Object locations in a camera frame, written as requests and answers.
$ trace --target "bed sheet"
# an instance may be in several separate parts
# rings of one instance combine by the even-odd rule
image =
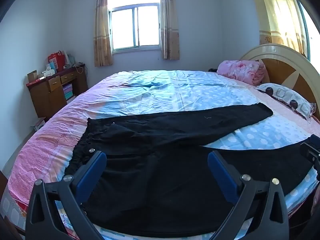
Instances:
[[[15,200],[10,196],[8,187],[5,188],[0,201],[0,214],[5,216],[16,226],[26,227],[26,213],[22,211]]]
[[[266,104],[274,115],[207,145],[207,147],[244,150],[275,149],[297,143],[311,134],[320,136],[320,125],[311,123],[266,94],[240,81],[201,71],[142,71],[112,75],[52,117],[23,147],[12,169],[8,188],[11,196],[28,205],[33,183],[61,180],[72,150],[86,129],[87,118],[107,118],[130,114],[203,110],[230,105]],[[286,197],[292,213],[317,185],[312,168],[305,179]],[[72,228],[63,209],[61,217]],[[250,221],[245,222],[241,237]],[[106,239],[137,239],[98,228]],[[183,239],[210,238],[212,234]]]

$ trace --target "storage box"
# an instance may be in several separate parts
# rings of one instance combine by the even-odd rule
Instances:
[[[33,129],[35,129],[35,131],[39,131],[40,128],[45,125],[44,119],[45,119],[45,117],[39,118],[38,121],[35,123],[35,125],[32,125],[31,127],[33,127]]]
[[[38,78],[38,75],[37,75],[37,71],[36,71],[36,70],[30,72],[27,76],[28,76],[28,81],[29,81],[29,83],[32,82],[32,81],[34,81],[34,80],[36,80],[36,79]]]
[[[75,96],[73,96],[72,98],[68,99],[68,100],[67,100],[67,104],[71,103],[71,102],[72,102],[73,100],[75,100],[75,99],[76,99]]]
[[[71,98],[73,96],[73,93],[72,93],[72,91],[70,91],[70,92],[66,93],[64,96],[65,96],[66,100],[68,100],[69,98]]]
[[[64,85],[64,86],[63,86],[63,92],[64,92],[64,94],[66,94],[66,93],[68,93],[68,92],[70,92],[70,91],[72,91],[72,84],[68,84],[68,85]]]

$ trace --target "cardboard box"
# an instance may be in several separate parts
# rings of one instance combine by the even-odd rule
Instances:
[[[28,75],[28,80],[29,80],[29,83],[36,80],[38,78],[38,75],[37,75],[37,71],[34,70],[32,72],[30,72]]]

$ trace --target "patterned pillowcase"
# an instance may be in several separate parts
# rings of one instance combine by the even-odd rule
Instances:
[[[307,121],[316,111],[316,103],[309,103],[296,91],[282,85],[266,83],[256,87],[256,89],[284,103]]]
[[[264,77],[265,68],[263,62],[226,60],[219,65],[217,74],[257,86]]]

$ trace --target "blue gripper pad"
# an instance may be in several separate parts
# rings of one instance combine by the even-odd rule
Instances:
[[[208,166],[226,200],[236,205],[239,200],[239,186],[241,186],[238,171],[227,164],[217,151],[209,153]]]
[[[71,189],[78,204],[86,202],[89,199],[106,165],[107,157],[105,153],[96,151],[88,163],[82,165],[76,171]]]

